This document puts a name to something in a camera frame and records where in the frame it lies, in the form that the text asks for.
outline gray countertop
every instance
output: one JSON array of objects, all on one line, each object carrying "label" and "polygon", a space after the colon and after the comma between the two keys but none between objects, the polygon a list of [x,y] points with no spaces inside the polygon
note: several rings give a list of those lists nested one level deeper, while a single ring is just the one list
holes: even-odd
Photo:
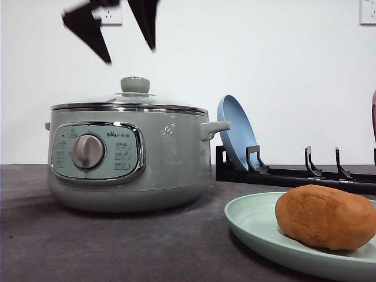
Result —
[{"label": "gray countertop", "polygon": [[229,229],[227,202],[286,187],[213,182],[180,207],[99,214],[58,204],[46,172],[1,166],[1,281],[328,281],[259,256]]}]

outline brown bread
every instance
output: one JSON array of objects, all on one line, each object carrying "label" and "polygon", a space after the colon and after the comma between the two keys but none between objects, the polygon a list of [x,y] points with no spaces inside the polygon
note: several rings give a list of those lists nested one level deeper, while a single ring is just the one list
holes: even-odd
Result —
[{"label": "brown bread", "polygon": [[314,247],[355,250],[376,233],[376,209],[367,198],[329,187],[291,189],[275,212],[282,231]]}]

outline green plate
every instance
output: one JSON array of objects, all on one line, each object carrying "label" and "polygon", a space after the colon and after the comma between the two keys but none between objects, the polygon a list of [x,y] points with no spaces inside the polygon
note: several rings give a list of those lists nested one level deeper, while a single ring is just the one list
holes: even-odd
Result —
[{"label": "green plate", "polygon": [[282,266],[338,281],[376,281],[376,236],[354,251],[312,248],[284,235],[274,206],[284,192],[230,201],[224,213],[235,235],[256,253]]}]

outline black dish rack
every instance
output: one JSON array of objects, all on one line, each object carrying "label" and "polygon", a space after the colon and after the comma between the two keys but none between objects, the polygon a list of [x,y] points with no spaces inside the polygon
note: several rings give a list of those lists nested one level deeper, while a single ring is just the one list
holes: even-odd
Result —
[{"label": "black dish rack", "polygon": [[[340,150],[335,148],[337,172],[324,172],[318,169],[311,159],[311,147],[304,150],[305,170],[271,168],[263,163],[260,157],[260,146],[246,148],[248,172],[240,172],[231,162],[226,153],[223,159],[224,146],[216,147],[216,180],[226,182],[240,182],[250,184],[263,184],[272,186],[297,187],[307,184],[317,184],[340,189],[349,193],[376,194],[376,175],[351,173],[340,164]],[[257,154],[260,167],[254,167],[250,155]],[[374,162],[376,165],[376,149],[374,149]]]}]

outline black object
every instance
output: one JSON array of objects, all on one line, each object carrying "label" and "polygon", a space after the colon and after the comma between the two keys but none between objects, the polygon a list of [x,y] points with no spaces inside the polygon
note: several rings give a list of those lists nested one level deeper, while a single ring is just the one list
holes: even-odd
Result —
[{"label": "black object", "polygon": [[[139,24],[142,34],[151,50],[155,48],[155,17],[159,0],[128,0],[129,6]],[[92,11],[98,7],[117,6],[120,0],[90,0],[63,15],[64,25],[81,38],[106,63],[111,63],[100,26],[102,21],[93,17]]]},{"label": "black object", "polygon": [[[350,193],[376,194],[376,175],[351,173],[340,164],[340,150],[335,148],[337,172],[324,172],[316,168],[311,158],[311,147],[304,150],[306,170],[278,169],[266,166],[260,157],[260,146],[249,146],[247,150],[248,172],[240,172],[232,164],[226,154],[223,160],[224,146],[216,148],[216,180],[227,182],[240,182],[250,184],[263,184],[272,186],[298,187],[307,184],[317,184],[340,189]],[[250,154],[257,153],[260,167],[254,167],[250,162]]]}]

